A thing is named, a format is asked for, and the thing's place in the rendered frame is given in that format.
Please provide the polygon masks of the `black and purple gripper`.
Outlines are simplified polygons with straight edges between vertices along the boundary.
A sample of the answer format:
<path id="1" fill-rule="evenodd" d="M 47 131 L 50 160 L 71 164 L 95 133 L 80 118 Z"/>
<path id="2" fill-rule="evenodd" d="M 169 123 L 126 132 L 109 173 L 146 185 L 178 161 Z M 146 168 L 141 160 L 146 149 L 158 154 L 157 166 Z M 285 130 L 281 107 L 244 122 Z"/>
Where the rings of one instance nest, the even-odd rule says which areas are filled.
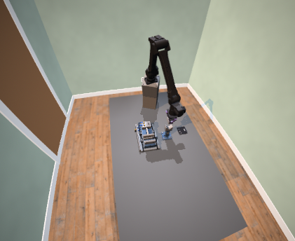
<path id="1" fill-rule="evenodd" d="M 167 109 L 166 114 L 167 114 L 170 124 L 172 124 L 173 122 L 175 122 L 177 120 L 177 116 L 173 116 L 173 114 L 174 114 L 173 110 Z"/>

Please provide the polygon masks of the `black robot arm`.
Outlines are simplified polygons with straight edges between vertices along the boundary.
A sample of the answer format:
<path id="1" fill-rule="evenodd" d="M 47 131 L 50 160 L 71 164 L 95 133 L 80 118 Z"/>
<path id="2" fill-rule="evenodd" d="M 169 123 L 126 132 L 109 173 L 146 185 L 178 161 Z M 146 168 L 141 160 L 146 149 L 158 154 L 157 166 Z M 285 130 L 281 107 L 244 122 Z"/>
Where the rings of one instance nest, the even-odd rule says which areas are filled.
<path id="1" fill-rule="evenodd" d="M 179 102 L 181 97 L 177 92 L 177 89 L 174 84 L 174 79 L 172 75 L 172 70 L 170 66 L 170 61 L 168 58 L 168 51 L 170 49 L 169 41 L 160 35 L 149 37 L 150 43 L 150 57 L 149 57 L 149 66 L 146 69 L 146 78 L 144 78 L 146 84 L 152 84 L 158 82 L 158 79 L 154 76 L 159 74 L 157 63 L 157 57 L 159 57 L 163 74 L 165 77 L 165 82 L 167 85 L 167 96 L 170 109 L 174 111 L 173 116 L 181 117 L 186 112 L 184 106 L 180 106 Z M 162 51 L 158 51 L 165 49 Z M 156 81 L 157 80 L 157 81 Z"/>

